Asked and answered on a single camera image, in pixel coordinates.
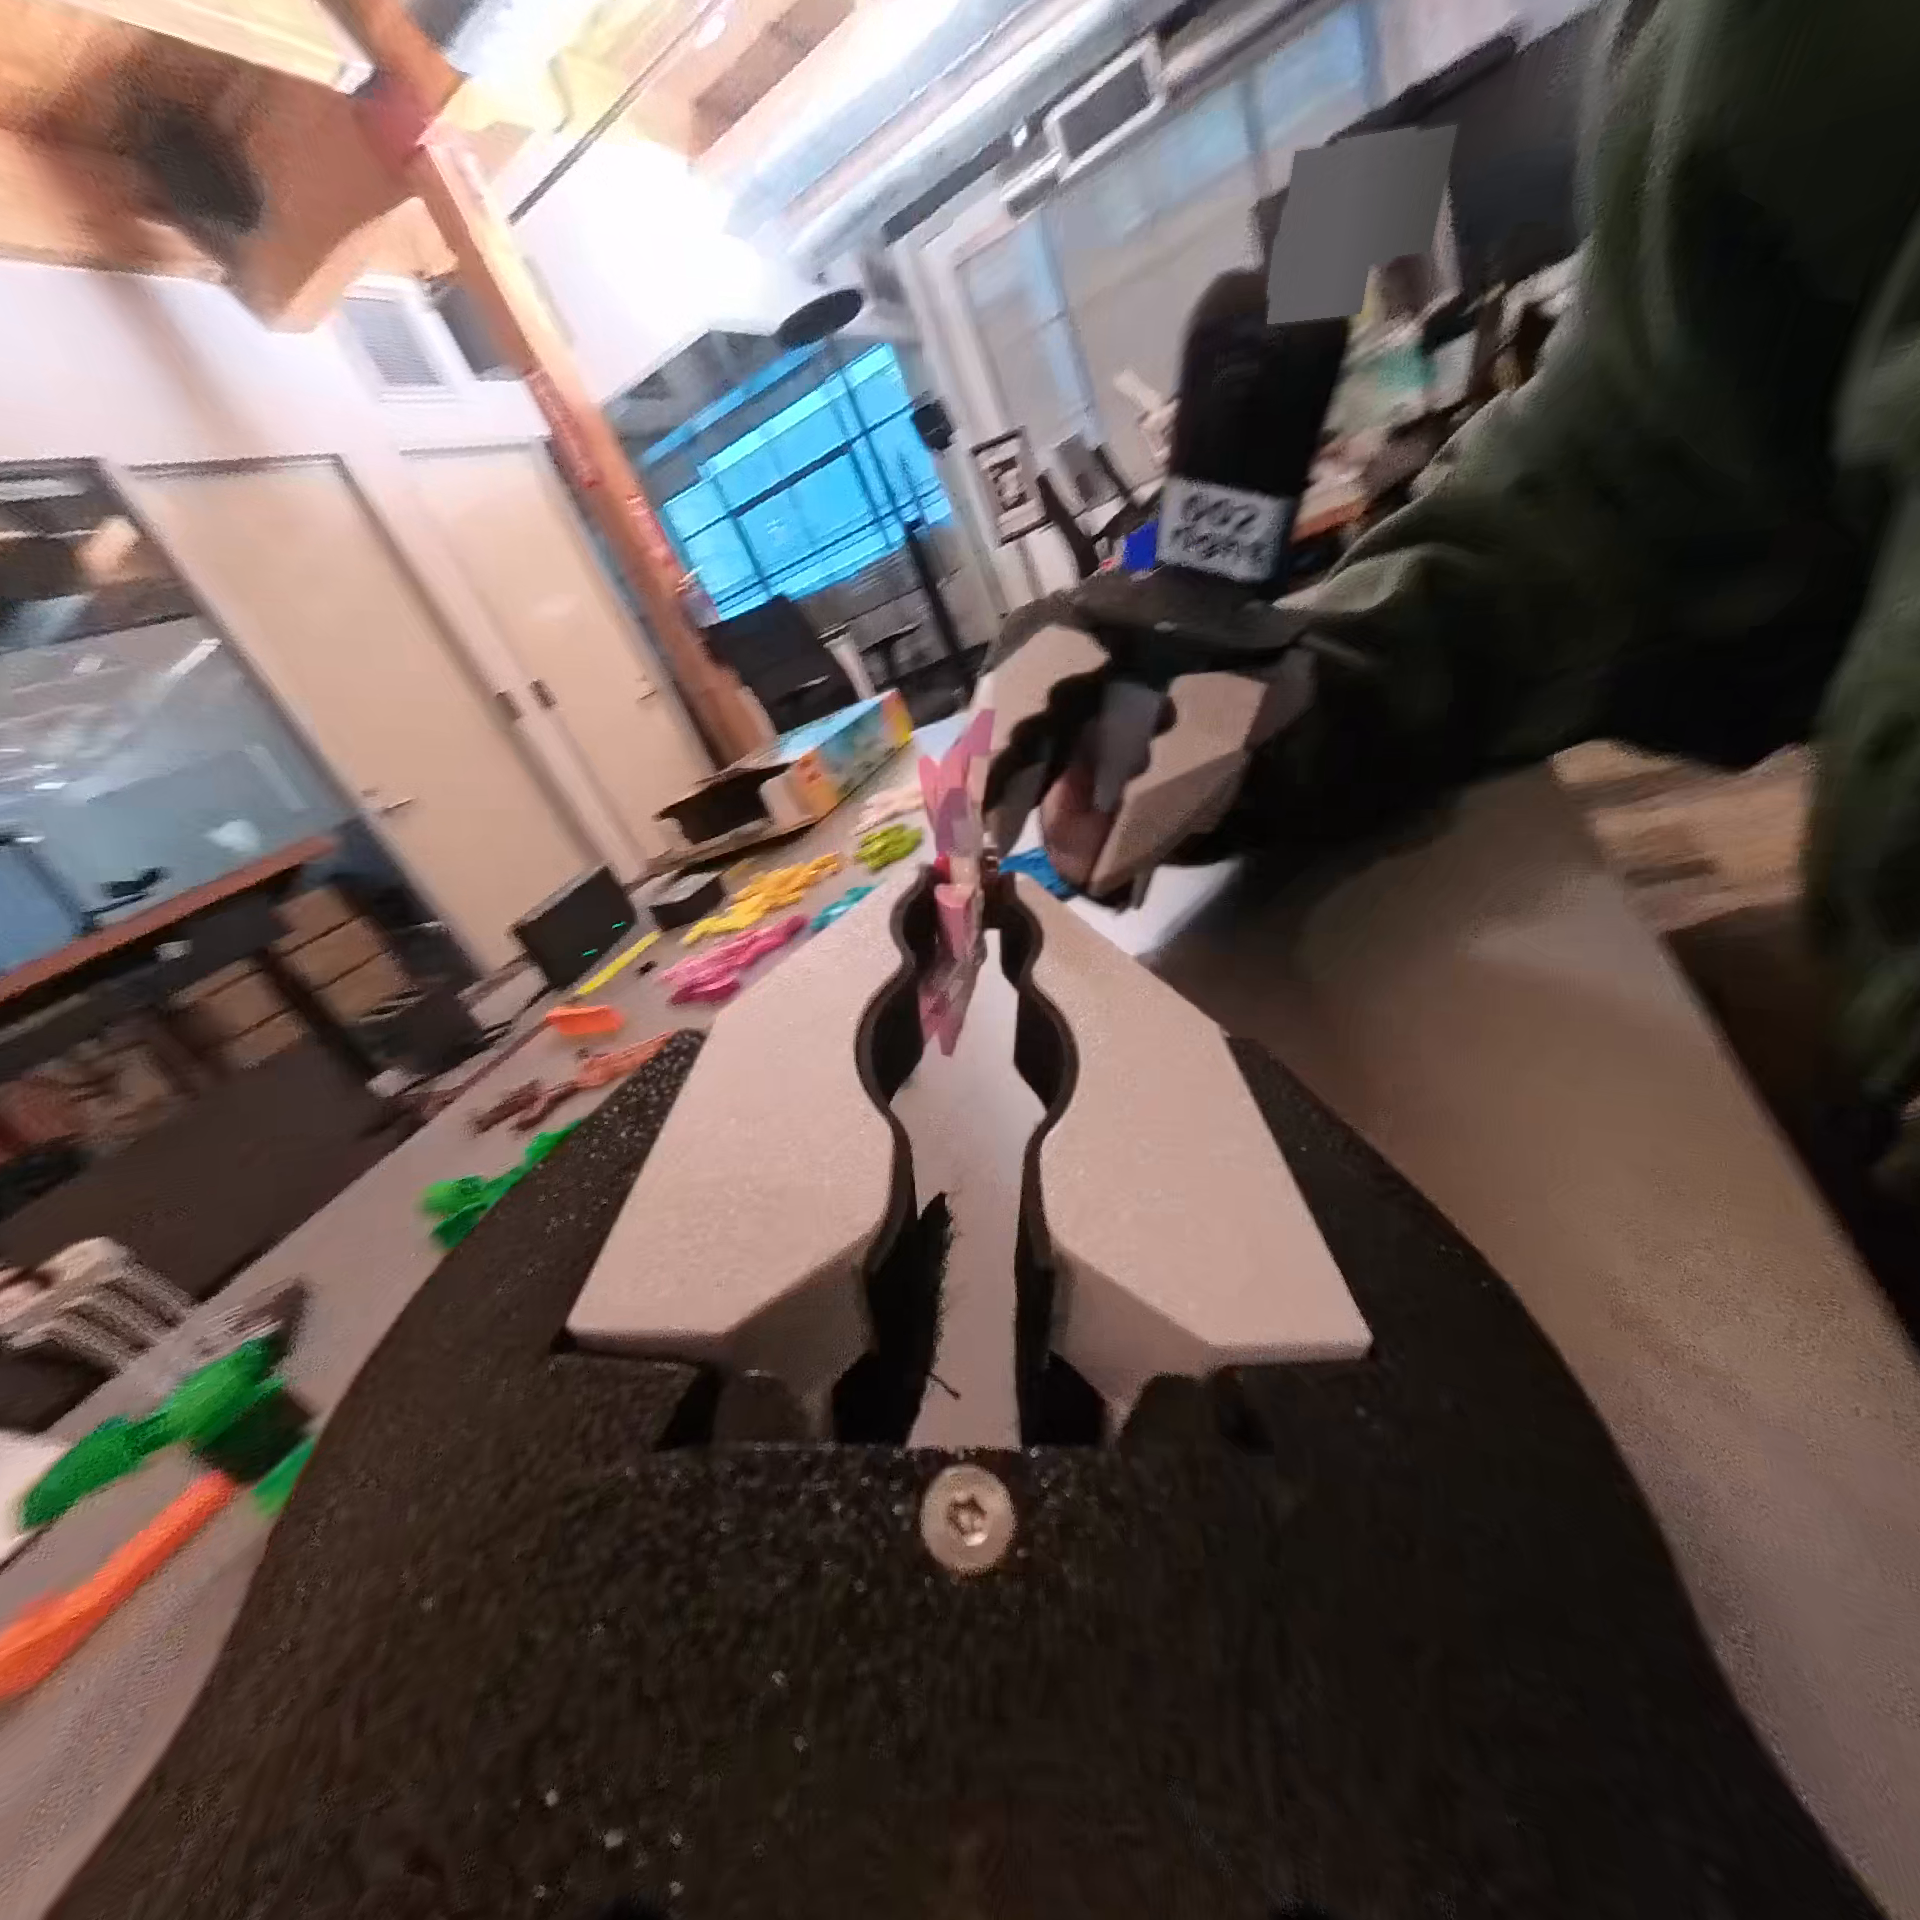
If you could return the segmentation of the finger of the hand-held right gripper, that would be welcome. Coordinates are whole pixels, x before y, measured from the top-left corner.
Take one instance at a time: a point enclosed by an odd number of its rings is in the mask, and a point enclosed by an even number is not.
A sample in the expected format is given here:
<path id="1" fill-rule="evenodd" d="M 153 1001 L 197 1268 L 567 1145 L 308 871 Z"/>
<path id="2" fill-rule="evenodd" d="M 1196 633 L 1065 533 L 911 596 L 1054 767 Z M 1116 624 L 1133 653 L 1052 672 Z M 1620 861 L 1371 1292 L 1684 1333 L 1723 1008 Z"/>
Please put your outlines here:
<path id="1" fill-rule="evenodd" d="M 1182 675 L 1167 688 L 1110 684 L 1095 715 L 1092 811 L 1102 824 L 1089 898 L 1128 897 L 1227 819 L 1257 749 L 1316 693 L 1310 657 L 1252 675 Z"/>
<path id="2" fill-rule="evenodd" d="M 1095 636 L 1052 623 L 977 684 L 991 711 L 981 821 L 996 857 L 1016 850 L 1049 791 L 1080 760 L 1110 679 L 1113 658 Z"/>

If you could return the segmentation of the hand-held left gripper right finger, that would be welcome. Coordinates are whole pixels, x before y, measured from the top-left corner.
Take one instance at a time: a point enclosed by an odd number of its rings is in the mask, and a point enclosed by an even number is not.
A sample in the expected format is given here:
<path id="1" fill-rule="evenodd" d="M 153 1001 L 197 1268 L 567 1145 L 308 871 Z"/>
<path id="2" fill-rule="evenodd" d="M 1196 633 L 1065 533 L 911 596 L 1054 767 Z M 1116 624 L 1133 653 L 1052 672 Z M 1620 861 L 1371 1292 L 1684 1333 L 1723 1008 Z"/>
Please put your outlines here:
<path id="1" fill-rule="evenodd" d="M 1021 1433 L 1116 1433 L 1163 1379 L 1364 1360 L 1374 1336 L 1224 1032 L 1015 877 Z"/>

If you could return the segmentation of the pink lego flower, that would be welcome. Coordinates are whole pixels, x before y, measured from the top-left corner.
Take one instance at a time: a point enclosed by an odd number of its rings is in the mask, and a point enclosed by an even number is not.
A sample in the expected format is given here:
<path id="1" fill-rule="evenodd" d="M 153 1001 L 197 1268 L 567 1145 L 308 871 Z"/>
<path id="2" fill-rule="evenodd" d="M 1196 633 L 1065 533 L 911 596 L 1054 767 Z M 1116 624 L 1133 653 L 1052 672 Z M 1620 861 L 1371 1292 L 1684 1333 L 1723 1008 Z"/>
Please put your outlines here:
<path id="1" fill-rule="evenodd" d="M 933 932 L 931 959 L 918 965 L 917 997 L 920 1035 L 942 1056 L 952 1056 L 961 1039 L 984 953 L 990 847 L 982 804 L 991 738 L 995 709 L 977 706 L 950 747 L 918 761 L 920 809 L 933 847 L 926 891 Z"/>

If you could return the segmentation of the person's right forearm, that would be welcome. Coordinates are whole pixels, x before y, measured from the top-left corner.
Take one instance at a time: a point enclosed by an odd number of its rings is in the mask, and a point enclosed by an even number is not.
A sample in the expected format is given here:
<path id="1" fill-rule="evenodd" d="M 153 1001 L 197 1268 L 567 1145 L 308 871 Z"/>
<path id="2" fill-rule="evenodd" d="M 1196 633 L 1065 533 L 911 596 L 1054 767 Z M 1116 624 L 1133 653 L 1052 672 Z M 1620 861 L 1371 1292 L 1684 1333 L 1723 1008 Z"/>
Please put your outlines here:
<path id="1" fill-rule="evenodd" d="M 1255 749 L 1216 839 L 1305 857 L 1608 737 L 1721 767 L 1815 743 L 1820 884 L 1915 897 L 1915 561 L 1888 442 L 1839 451 L 1845 378 L 1909 292 L 1915 221 L 1851 285 L 1739 249 L 1662 276 L 1591 242 L 1528 385 L 1430 489 L 1286 605 L 1303 715 Z"/>

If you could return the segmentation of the pile of brown lego pieces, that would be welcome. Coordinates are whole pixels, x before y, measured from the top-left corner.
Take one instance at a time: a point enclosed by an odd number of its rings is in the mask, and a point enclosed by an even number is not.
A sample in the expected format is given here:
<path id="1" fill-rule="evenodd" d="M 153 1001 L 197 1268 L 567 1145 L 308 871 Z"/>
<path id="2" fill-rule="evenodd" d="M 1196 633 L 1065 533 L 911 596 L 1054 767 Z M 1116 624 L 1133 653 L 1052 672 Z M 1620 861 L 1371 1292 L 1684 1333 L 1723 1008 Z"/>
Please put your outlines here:
<path id="1" fill-rule="evenodd" d="M 671 1042 L 671 1039 L 677 1039 L 677 1033 L 668 1028 L 625 1048 L 587 1052 L 573 1065 L 572 1074 L 551 1083 L 525 1083 L 524 1088 L 503 1096 L 494 1106 L 470 1119 L 470 1132 L 476 1137 L 485 1137 L 503 1127 L 516 1132 L 518 1137 L 533 1137 L 572 1103 L 584 1097 L 587 1092 L 613 1088 L 639 1067 L 649 1065 Z"/>

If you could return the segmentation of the pile of pink lego pieces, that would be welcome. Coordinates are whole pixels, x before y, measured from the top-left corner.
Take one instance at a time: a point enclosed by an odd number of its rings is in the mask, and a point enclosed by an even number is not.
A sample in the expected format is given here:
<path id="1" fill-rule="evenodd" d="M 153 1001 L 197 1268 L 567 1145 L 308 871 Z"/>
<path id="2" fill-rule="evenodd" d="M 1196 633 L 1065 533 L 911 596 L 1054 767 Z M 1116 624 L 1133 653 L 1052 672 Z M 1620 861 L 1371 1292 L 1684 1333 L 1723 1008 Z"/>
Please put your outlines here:
<path id="1" fill-rule="evenodd" d="M 727 935 L 663 972 L 665 1001 L 671 1007 L 716 1007 L 741 993 L 759 963 L 776 956 L 809 930 L 809 916 L 764 919 Z"/>

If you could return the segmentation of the pile of green lego pieces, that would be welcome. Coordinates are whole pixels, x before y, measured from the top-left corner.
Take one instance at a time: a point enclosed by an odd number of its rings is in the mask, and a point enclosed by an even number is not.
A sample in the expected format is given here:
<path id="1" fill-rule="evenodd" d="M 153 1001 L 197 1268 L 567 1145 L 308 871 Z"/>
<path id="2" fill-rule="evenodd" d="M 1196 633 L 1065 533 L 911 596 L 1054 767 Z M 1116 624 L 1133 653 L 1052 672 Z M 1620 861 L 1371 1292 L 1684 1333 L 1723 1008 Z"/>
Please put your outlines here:
<path id="1" fill-rule="evenodd" d="M 459 1175 L 417 1193 L 428 1236 L 444 1253 L 459 1247 L 501 1200 L 528 1179 L 577 1129 L 577 1123 L 540 1132 L 518 1159 L 497 1175 Z"/>

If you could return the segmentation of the green lego plate build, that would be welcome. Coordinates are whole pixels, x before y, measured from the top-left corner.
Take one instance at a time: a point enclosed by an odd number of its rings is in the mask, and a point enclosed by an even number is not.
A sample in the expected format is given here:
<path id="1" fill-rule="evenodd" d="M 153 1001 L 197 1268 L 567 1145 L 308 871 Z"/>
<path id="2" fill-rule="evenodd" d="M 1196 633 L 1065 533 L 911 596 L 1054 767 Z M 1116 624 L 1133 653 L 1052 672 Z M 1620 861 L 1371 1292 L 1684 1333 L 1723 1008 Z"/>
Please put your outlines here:
<path id="1" fill-rule="evenodd" d="M 46 1530 L 168 1450 L 233 1485 L 280 1496 L 318 1441 L 316 1415 L 280 1371 L 285 1348 L 280 1333 L 246 1336 L 184 1373 L 153 1409 L 100 1421 L 13 1498 L 12 1520 Z"/>

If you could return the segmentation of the long orange lego piece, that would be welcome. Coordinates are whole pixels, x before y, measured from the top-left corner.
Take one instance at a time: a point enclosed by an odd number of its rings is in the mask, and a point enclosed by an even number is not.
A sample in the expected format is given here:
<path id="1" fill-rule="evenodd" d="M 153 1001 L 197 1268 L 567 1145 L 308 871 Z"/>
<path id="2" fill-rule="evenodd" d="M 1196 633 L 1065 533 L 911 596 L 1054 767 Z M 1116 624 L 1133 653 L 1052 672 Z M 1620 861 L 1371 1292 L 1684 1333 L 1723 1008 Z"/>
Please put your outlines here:
<path id="1" fill-rule="evenodd" d="M 1 1703 L 8 1706 L 46 1683 L 239 1496 L 241 1485 L 236 1479 L 220 1473 L 199 1477 L 77 1587 L 46 1593 L 8 1619 L 1 1629 Z"/>

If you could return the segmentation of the black framed picture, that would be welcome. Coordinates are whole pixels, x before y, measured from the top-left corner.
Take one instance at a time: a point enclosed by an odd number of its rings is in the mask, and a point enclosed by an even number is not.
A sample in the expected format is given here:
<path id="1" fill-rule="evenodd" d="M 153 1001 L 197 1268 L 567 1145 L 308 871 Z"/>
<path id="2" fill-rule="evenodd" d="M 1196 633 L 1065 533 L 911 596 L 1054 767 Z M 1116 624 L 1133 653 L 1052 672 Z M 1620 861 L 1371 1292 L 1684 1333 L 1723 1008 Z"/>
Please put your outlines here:
<path id="1" fill-rule="evenodd" d="M 969 459 L 996 547 L 1019 544 L 1049 529 L 1049 508 L 1040 487 L 1045 474 L 1021 427 L 972 444 Z"/>

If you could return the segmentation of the black box with green light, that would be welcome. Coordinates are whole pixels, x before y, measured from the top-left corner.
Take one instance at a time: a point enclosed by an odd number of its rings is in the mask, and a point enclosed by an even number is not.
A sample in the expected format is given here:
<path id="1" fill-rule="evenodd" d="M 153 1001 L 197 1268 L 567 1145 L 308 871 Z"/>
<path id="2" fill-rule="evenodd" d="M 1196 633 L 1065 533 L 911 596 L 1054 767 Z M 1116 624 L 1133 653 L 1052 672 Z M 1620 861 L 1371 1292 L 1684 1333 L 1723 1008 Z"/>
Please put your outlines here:
<path id="1" fill-rule="evenodd" d="M 609 868 L 573 876 L 511 921 L 521 956 L 551 993 L 577 985 L 635 932 L 630 895 Z"/>

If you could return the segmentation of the brown cardboard tray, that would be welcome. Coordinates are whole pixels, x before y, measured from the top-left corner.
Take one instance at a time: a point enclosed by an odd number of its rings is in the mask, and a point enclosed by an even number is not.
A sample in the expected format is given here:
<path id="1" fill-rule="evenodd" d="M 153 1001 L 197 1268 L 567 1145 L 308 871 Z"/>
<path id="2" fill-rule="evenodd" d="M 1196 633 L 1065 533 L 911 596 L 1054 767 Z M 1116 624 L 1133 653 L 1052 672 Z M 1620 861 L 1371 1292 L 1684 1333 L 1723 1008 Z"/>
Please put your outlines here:
<path id="1" fill-rule="evenodd" d="M 670 848 L 755 847 L 812 828 L 821 811 L 809 793 L 804 760 L 743 760 L 665 802 L 653 824 Z"/>

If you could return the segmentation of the white double door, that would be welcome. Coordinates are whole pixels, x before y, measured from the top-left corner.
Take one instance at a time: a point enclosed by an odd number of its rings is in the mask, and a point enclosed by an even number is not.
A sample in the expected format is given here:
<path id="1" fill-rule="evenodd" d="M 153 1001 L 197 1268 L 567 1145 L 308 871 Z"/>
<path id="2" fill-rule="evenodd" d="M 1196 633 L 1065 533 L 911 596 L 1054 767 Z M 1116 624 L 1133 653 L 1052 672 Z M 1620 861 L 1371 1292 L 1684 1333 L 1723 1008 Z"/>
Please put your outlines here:
<path id="1" fill-rule="evenodd" d="M 540 444 L 124 472 L 160 552 L 483 970 L 712 764 Z"/>

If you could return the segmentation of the wooden side desk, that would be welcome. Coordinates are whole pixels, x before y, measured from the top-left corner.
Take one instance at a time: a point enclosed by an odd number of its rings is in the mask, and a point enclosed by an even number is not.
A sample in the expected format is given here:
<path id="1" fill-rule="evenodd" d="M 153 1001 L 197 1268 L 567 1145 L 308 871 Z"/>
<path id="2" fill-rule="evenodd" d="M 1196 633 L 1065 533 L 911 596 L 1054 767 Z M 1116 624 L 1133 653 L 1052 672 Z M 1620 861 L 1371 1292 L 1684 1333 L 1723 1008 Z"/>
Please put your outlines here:
<path id="1" fill-rule="evenodd" d="M 124 919 L 79 932 L 46 956 L 1 975 L 1 1023 L 17 1025 L 100 988 L 132 988 L 156 977 L 160 995 L 273 949 L 278 904 L 305 868 L 340 848 L 339 832 L 316 832 L 217 880 Z"/>

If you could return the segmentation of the person's green jacket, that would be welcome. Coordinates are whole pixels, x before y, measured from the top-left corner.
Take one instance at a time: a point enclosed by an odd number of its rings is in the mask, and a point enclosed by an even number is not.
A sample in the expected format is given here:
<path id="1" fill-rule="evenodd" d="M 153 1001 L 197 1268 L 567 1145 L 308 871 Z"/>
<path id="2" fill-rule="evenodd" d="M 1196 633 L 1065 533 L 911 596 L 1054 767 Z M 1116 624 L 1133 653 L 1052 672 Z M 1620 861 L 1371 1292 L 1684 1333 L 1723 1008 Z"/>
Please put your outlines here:
<path id="1" fill-rule="evenodd" d="M 1572 345 L 1663 623 L 1813 690 L 1805 898 L 1867 1104 L 1915 1103 L 1915 4 L 1620 4 Z"/>

